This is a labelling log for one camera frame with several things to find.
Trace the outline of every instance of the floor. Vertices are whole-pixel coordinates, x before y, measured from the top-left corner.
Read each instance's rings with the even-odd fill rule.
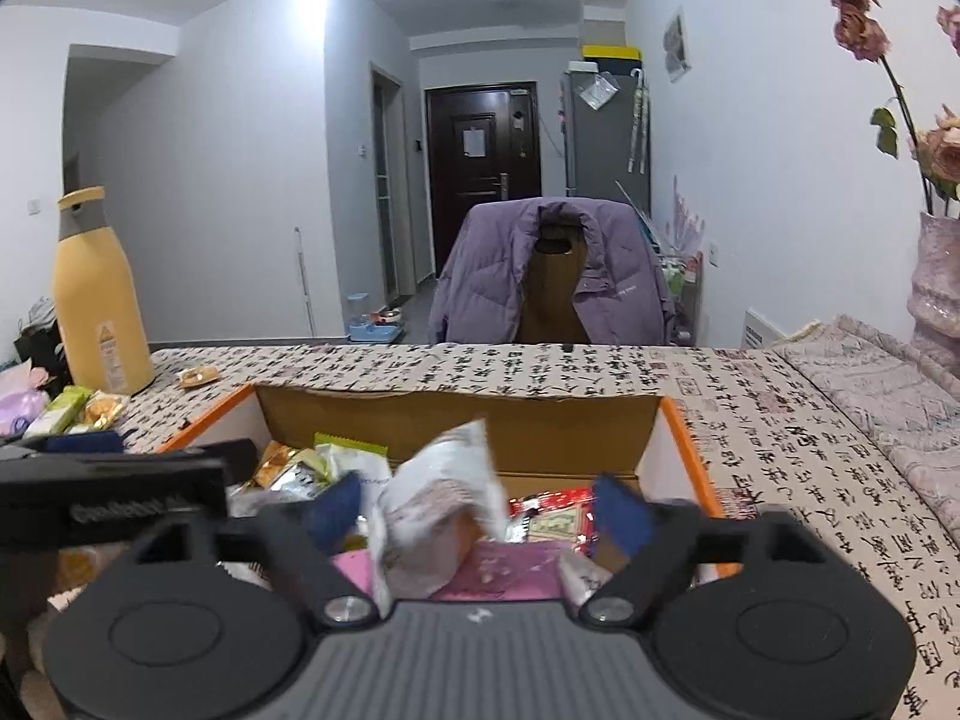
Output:
[[[426,323],[430,319],[430,307],[433,305],[433,293],[437,288],[437,279],[430,276],[424,279],[412,295],[403,304],[405,332],[400,343],[432,343],[426,332]]]

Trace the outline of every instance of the refrigerator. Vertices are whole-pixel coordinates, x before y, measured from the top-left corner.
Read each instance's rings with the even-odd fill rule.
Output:
[[[592,73],[563,74],[563,138],[566,146],[566,196],[627,202],[619,181],[637,210],[650,213],[650,139],[646,172],[640,172],[642,131],[637,132],[634,172],[627,172],[630,135],[634,125],[637,79],[613,76],[620,90],[594,111],[577,90],[592,81]]]

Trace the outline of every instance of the chair backrest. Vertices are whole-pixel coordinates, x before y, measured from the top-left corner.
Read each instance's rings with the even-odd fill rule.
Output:
[[[539,230],[523,280],[516,343],[590,343],[573,308],[573,293],[587,261],[579,224],[545,224]]]

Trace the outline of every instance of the white wall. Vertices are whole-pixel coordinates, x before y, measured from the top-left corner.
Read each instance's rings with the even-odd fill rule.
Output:
[[[342,336],[326,172],[326,0],[230,0],[85,134],[151,341]]]
[[[419,280],[432,271],[424,166],[415,151],[415,141],[424,138],[418,68],[406,35],[371,0],[328,0],[325,57],[330,199],[340,295],[370,293],[371,307],[376,309],[383,305],[384,295],[371,67],[402,85],[414,272]],[[366,146],[366,158],[360,156],[361,146]]]
[[[930,128],[940,103],[960,105],[960,58],[935,22],[955,0],[880,1],[890,62]],[[680,7],[692,70],[671,84],[661,41]],[[748,306],[787,332],[838,312],[912,330],[920,180],[908,156],[875,149],[870,114],[893,92],[879,66],[834,43],[835,20],[828,0],[628,2],[628,43],[650,71],[655,220],[672,214],[677,175],[719,244],[711,346],[738,346]]]
[[[174,55],[174,26],[69,8],[0,6],[0,360],[17,321],[50,295],[62,194],[64,76],[71,45]],[[27,216],[27,202],[41,213]]]
[[[563,133],[560,132],[560,78],[566,63],[579,59],[580,51],[569,46],[520,49],[452,50],[421,57],[419,73],[424,89],[509,81],[536,81],[536,102],[541,114],[541,175],[545,196],[566,195]]]

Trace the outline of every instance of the screw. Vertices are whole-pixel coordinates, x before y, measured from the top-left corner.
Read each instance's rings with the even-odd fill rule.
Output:
[[[359,623],[370,617],[373,608],[370,602],[356,595],[342,595],[327,601],[323,614],[336,623]]]
[[[623,622],[634,614],[634,605],[616,595],[594,598],[587,604],[587,614],[597,622]]]

